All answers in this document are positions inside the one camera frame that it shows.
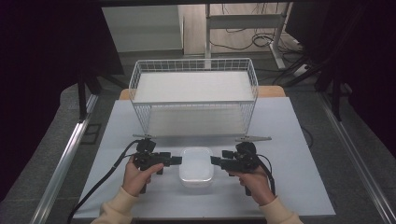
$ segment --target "beige sleeve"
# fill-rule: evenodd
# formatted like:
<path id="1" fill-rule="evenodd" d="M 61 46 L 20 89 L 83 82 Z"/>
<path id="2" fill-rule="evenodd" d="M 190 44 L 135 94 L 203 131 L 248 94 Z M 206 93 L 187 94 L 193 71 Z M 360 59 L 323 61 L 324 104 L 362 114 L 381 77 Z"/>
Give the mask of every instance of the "beige sleeve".
<path id="1" fill-rule="evenodd" d="M 261 206 L 268 224 L 301 224 L 303 223 L 297 213 L 291 212 L 276 197 L 271 203 Z"/>
<path id="2" fill-rule="evenodd" d="M 102 204 L 100 216 L 92 223 L 130 224 L 132 221 L 131 209 L 136 202 L 136 197 L 120 188 L 116 197 Z"/>

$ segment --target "aluminum rail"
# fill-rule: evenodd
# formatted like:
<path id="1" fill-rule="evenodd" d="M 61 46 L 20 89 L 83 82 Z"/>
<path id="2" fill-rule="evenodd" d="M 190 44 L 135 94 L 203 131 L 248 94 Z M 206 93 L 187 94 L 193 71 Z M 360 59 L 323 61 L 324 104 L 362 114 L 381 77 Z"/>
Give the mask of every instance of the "aluminum rail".
<path id="1" fill-rule="evenodd" d="M 33 224 L 46 222 L 50 214 L 50 210 L 62 186 L 62 183 L 64 182 L 67 171 L 69 170 L 70 164 L 72 163 L 73 158 L 76 154 L 82 135 L 84 134 L 88 126 L 97 99 L 97 95 L 91 95 L 91 97 L 89 98 L 87 102 L 87 117 L 81 123 L 78 123 L 76 125 L 69 139 L 69 142 L 64 149 L 64 154 L 62 155 L 55 171 L 53 172 L 52 178 L 47 185 L 46 191 L 41 197 L 40 203 L 38 204 L 37 209 L 35 210 L 35 213 L 30 220 L 30 223 Z"/>
<path id="2" fill-rule="evenodd" d="M 330 102 L 326 96 L 326 93 L 318 93 L 319 99 L 322 102 L 322 106 L 326 111 L 327 116 L 329 117 L 332 126 L 334 127 L 335 131 L 340 138 L 344 149 L 352 164 L 355 166 L 356 171 L 358 172 L 359 176 L 361 177 L 361 181 L 366 187 L 370 197 L 372 198 L 376 209 L 379 212 L 379 215 L 382 217 L 384 223 L 386 224 L 393 224 L 396 223 L 396 216 L 390 207 L 389 201 L 384 195 L 381 187 L 378 185 L 376 180 L 374 179 L 373 175 L 371 174 L 369 168 L 367 167 L 366 163 L 364 162 L 361 154 L 359 153 L 356 146 L 353 144 L 352 139 L 349 137 L 347 130 L 344 128 L 344 125 L 341 121 L 335 117 L 330 109 Z"/>

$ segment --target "wire basket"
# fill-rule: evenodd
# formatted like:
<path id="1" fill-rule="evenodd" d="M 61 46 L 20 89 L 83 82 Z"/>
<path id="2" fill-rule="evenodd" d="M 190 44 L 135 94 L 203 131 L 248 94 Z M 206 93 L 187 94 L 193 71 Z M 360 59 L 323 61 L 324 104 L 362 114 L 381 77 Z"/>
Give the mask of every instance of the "wire basket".
<path id="1" fill-rule="evenodd" d="M 240 136 L 256 104 L 250 59 L 138 61 L 129 94 L 144 134 Z"/>

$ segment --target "black controller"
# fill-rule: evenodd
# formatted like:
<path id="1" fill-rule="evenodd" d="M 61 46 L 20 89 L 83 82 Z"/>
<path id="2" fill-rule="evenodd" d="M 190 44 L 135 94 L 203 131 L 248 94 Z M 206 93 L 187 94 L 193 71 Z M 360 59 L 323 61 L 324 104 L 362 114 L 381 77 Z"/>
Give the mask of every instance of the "black controller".
<path id="1" fill-rule="evenodd" d="M 213 156 L 210 157 L 211 163 L 213 165 L 218 165 L 221 170 L 250 174 L 253 173 L 257 167 L 261 166 L 267 174 L 271 182 L 271 190 L 275 194 L 275 184 L 272 174 L 257 156 L 257 150 L 253 143 L 242 142 L 236 145 L 236 151 L 222 150 L 221 154 L 225 159 Z M 245 193 L 247 196 L 251 196 L 251 192 L 247 187 L 245 187 Z"/>
<path id="2" fill-rule="evenodd" d="M 152 142 L 149 138 L 139 140 L 136 153 L 134 154 L 134 165 L 141 171 L 147 170 L 149 167 L 163 163 L 163 166 L 169 167 L 170 165 L 180 165 L 181 157 L 171 157 L 170 152 L 152 152 L 156 143 Z M 163 174 L 163 168 L 157 172 L 157 175 Z M 145 185 L 140 193 L 146 192 Z"/>

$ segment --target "gray floor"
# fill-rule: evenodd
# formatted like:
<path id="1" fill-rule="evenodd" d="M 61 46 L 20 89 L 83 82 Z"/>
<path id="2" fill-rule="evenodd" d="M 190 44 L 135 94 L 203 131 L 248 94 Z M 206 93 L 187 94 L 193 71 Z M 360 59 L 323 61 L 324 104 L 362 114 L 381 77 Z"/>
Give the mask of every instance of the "gray floor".
<path id="1" fill-rule="evenodd" d="M 227 54 L 216 56 L 229 57 Z M 252 58 L 255 68 L 276 70 L 270 53 L 239 54 L 237 56 Z M 155 55 L 148 53 L 138 56 L 121 54 L 120 57 L 127 76 L 115 77 L 127 83 L 128 75 L 131 74 L 136 59 L 170 59 L 188 56 L 157 52 Z M 262 85 L 271 85 L 275 78 L 274 75 L 278 76 L 279 73 L 257 71 L 258 80 L 261 80 Z M 290 76 L 284 77 L 281 81 L 290 78 Z M 304 223 L 382 223 L 381 216 L 319 103 L 318 94 L 313 88 L 315 80 L 315 77 L 311 77 L 295 87 L 285 89 L 285 92 L 291 99 L 301 125 L 312 133 L 314 142 L 310 148 L 311 153 L 337 215 L 334 217 L 302 217 L 302 220 Z M 85 180 L 91 170 L 101 136 L 106 128 L 108 116 L 114 101 L 120 95 L 121 88 L 104 79 L 100 79 L 100 81 L 103 91 L 99 96 L 97 108 L 100 106 L 101 110 L 95 110 L 91 119 L 92 129 L 97 127 L 96 124 L 100 125 L 98 138 L 95 139 L 93 135 L 85 134 L 66 180 L 49 213 L 47 223 L 65 223 L 68 213 L 78 202 Z M 28 223 L 31 220 L 78 121 L 77 96 L 76 86 L 63 92 L 61 106 L 46 136 L 6 199 L 0 204 L 0 223 Z M 341 102 L 341 116 L 379 186 L 388 197 L 392 207 L 396 207 L 395 159 L 347 103 L 347 97 L 344 97 Z M 305 137 L 308 144 L 312 143 L 308 134 Z M 74 222 L 87 223 L 89 220 L 75 220 Z M 262 221 L 238 220 L 236 222 L 261 223 Z"/>

